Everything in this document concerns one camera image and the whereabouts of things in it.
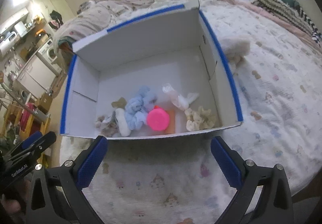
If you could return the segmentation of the left hand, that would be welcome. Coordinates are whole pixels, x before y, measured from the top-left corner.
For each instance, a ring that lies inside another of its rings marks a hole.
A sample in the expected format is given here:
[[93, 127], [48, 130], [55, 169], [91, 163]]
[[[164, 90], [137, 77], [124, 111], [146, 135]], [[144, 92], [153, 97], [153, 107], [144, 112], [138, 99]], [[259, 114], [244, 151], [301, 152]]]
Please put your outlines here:
[[[31, 182], [28, 179], [21, 179], [14, 184], [13, 191], [18, 192], [19, 199], [26, 204], [28, 200], [29, 187]], [[19, 201], [12, 199], [12, 195], [7, 198], [5, 195], [1, 198], [1, 204], [14, 223], [25, 223], [25, 213], [23, 213]]]

